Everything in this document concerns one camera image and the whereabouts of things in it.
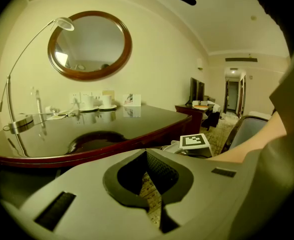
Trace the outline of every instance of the wooden mirror frame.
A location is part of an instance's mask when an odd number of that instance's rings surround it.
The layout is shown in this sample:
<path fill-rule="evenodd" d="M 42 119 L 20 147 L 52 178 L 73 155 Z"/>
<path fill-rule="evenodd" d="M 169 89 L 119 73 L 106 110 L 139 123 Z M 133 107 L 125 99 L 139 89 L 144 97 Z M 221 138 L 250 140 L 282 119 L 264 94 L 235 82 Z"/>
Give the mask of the wooden mirror frame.
<path fill-rule="evenodd" d="M 57 57 L 56 57 L 56 43 L 57 43 L 57 39 L 59 34 L 61 33 L 61 31 L 63 30 L 60 27 L 57 27 L 49 40 L 49 44 L 48 44 L 48 57 L 49 57 L 49 61 L 51 63 L 51 65 L 62 75 L 64 75 L 65 77 L 68 77 L 70 79 L 74 79 L 74 80 L 81 80 L 81 81 L 91 81 L 91 80 L 96 80 L 96 79 L 100 79 L 100 78 L 104 78 L 108 75 L 113 74 L 114 72 L 116 72 L 117 70 L 120 70 L 128 61 L 130 55 L 131 55 L 131 50 L 132 50 L 132 40 L 131 40 L 131 36 L 130 33 L 127 29 L 127 27 L 123 24 L 123 22 L 121 20 L 119 20 L 117 17 L 103 12 L 103 11 L 97 11 L 97 10 L 90 10 L 90 11 L 83 11 L 80 13 L 77 13 L 75 15 L 72 15 L 71 17 L 69 17 L 72 21 L 80 19 L 82 17 L 87 17 L 87 16 L 99 16 L 99 17 L 104 17 L 106 19 L 111 20 L 118 28 L 119 30 L 122 32 L 123 36 L 124 36 L 124 49 L 122 51 L 122 54 L 120 55 L 120 57 L 111 65 L 109 65 L 108 67 L 101 69 L 101 70 L 97 70 L 97 71 L 91 71 L 91 72 L 83 72 L 83 71 L 77 71 L 77 70 L 73 70 L 67 67 L 64 67 L 63 65 L 60 64 L 60 62 L 58 61 Z"/>

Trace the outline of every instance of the desk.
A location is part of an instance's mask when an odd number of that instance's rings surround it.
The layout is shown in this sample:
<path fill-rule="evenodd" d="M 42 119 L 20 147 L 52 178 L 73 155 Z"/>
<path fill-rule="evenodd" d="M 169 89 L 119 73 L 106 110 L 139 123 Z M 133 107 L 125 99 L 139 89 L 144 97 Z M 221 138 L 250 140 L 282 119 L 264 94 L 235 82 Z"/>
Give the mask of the desk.
<path fill-rule="evenodd" d="M 191 105 L 176 105 L 176 111 L 192 116 L 192 120 L 187 125 L 186 135 L 200 133 L 202 117 L 204 113 L 212 111 L 213 105 L 209 105 L 208 110 L 200 110 L 193 108 Z"/>
<path fill-rule="evenodd" d="M 0 164 L 26 168 L 60 168 L 117 153 L 162 146 L 179 140 L 191 118 L 143 105 L 115 111 L 81 113 L 47 120 L 19 134 L 0 130 Z"/>

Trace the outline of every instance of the lamp arm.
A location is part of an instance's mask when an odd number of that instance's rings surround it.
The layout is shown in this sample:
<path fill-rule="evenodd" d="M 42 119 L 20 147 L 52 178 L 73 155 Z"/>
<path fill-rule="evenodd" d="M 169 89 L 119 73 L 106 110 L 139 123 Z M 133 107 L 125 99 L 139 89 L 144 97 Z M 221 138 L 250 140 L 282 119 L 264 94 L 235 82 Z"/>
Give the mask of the lamp arm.
<path fill-rule="evenodd" d="M 12 71 L 14 70 L 17 62 L 19 61 L 20 57 L 22 56 L 22 54 L 25 52 L 25 50 L 28 48 L 28 46 L 32 43 L 32 41 L 47 27 L 49 26 L 51 23 L 53 23 L 54 20 L 50 21 L 47 25 L 45 25 L 33 38 L 32 40 L 28 43 L 28 45 L 23 49 L 22 53 L 19 55 L 18 59 L 16 60 L 15 64 L 13 65 L 10 73 L 8 74 L 8 80 L 6 82 L 6 85 L 5 87 L 3 88 L 3 93 L 2 93 L 2 98 L 1 98 L 1 103 L 0 103 L 0 112 L 2 111 L 2 106 L 3 106 L 3 97 L 5 95 L 5 91 L 6 91 L 6 88 L 8 87 L 8 82 L 10 84 L 10 77 L 11 77 L 11 74 L 12 74 Z"/>

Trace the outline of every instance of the desk lamp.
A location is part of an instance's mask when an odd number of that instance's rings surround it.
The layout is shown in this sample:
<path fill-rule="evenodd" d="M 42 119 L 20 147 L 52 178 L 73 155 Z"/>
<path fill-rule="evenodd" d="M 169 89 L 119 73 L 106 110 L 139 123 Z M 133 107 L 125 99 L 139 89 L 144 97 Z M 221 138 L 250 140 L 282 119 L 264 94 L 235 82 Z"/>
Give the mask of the desk lamp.
<path fill-rule="evenodd" d="M 24 51 L 28 48 L 28 46 L 32 43 L 32 41 L 49 25 L 51 25 L 51 23 L 57 24 L 59 27 L 61 27 L 64 30 L 67 31 L 73 31 L 75 29 L 72 20 L 70 20 L 69 18 L 65 18 L 65 17 L 61 17 L 61 18 L 57 18 L 54 19 L 52 21 L 50 21 L 47 25 L 45 25 L 32 39 L 31 41 L 28 43 L 28 45 L 24 48 L 24 50 L 22 51 L 22 53 L 20 54 L 20 56 L 18 57 L 18 59 L 16 60 L 16 62 L 14 63 L 10 73 L 7 76 L 7 82 L 6 85 L 3 89 L 3 94 L 2 94 L 2 98 L 1 98 L 1 103 L 0 103 L 0 112 L 2 111 L 2 106 L 3 106 L 3 98 L 5 95 L 5 90 L 7 88 L 7 100 L 8 100 L 8 108 L 9 108 L 9 114 L 10 114 L 10 118 L 11 118 L 11 122 L 9 123 L 9 128 L 10 130 L 12 129 L 16 129 L 22 126 L 25 126 L 29 123 L 31 123 L 33 121 L 33 117 L 32 115 L 20 115 L 19 118 L 16 118 L 14 116 L 13 110 L 12 110 L 12 98 L 11 98 L 11 74 L 18 62 L 18 60 L 20 59 L 20 57 L 22 56 L 22 54 L 24 53 Z"/>

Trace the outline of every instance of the lamp base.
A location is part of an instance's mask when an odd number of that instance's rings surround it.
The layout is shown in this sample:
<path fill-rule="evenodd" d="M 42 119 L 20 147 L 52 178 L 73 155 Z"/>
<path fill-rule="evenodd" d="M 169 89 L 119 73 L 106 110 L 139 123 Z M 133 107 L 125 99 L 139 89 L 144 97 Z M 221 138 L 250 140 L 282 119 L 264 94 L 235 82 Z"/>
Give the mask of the lamp base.
<path fill-rule="evenodd" d="M 34 126 L 33 116 L 29 114 L 19 115 L 15 121 L 9 122 L 8 126 L 11 133 L 22 133 Z"/>

